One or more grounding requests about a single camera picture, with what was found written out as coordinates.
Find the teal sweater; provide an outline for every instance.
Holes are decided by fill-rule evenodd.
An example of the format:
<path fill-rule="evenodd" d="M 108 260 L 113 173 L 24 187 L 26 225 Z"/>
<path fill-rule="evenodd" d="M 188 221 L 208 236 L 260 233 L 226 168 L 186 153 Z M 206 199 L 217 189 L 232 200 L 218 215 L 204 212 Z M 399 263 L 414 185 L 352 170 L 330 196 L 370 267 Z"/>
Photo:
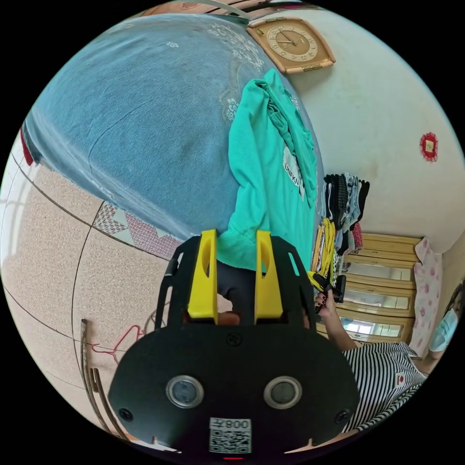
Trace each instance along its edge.
<path fill-rule="evenodd" d="M 229 133 L 229 164 L 239 183 L 235 211 L 218 238 L 217 258 L 255 270 L 256 231 L 294 245 L 310 269 L 316 158 L 313 140 L 277 72 L 250 81 Z"/>

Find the white wall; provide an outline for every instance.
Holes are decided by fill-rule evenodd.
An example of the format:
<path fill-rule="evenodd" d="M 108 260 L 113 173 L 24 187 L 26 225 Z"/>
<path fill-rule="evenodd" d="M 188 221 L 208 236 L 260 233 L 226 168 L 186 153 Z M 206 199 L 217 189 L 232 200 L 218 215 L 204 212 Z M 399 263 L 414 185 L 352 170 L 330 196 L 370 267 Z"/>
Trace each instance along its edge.
<path fill-rule="evenodd" d="M 300 16 L 327 40 L 336 63 L 294 75 L 312 121 L 326 173 L 370 181 L 365 232 L 427 236 L 448 250 L 465 229 L 465 162 L 442 108 L 418 75 L 365 29 L 328 11 Z M 438 137 L 438 161 L 419 152 L 423 134 Z"/>

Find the red sticker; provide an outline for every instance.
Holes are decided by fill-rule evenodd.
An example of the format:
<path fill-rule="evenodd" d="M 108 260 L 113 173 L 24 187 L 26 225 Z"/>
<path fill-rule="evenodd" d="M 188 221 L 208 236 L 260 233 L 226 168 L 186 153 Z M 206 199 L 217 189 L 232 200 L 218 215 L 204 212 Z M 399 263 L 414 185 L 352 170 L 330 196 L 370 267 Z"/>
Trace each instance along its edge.
<path fill-rule="evenodd" d="M 420 152 L 426 161 L 437 161 L 437 137 L 436 134 L 429 132 L 423 134 L 420 139 Z"/>

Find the bed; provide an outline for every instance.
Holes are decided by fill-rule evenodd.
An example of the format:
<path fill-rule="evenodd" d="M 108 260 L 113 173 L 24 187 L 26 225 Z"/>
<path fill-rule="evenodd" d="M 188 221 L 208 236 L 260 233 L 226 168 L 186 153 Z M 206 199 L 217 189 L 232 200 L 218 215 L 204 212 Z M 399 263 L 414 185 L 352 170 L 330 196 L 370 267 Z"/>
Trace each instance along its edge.
<path fill-rule="evenodd" d="M 238 184 L 228 134 L 243 87 L 274 64 L 237 18 L 153 15 L 128 19 L 78 52 L 41 93 L 23 124 L 36 163 L 186 240 L 222 233 Z M 317 159 L 315 227 L 323 165 Z"/>

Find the striped shirt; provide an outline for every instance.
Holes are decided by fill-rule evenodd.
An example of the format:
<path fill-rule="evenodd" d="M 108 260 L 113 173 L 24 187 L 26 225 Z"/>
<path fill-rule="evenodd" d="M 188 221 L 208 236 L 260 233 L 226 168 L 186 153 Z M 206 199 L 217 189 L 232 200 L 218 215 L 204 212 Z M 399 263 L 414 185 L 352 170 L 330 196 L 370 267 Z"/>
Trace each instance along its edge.
<path fill-rule="evenodd" d="M 376 425 L 404 405 L 426 377 L 412 363 L 405 342 L 365 344 L 344 352 L 354 372 L 360 403 L 343 433 Z"/>

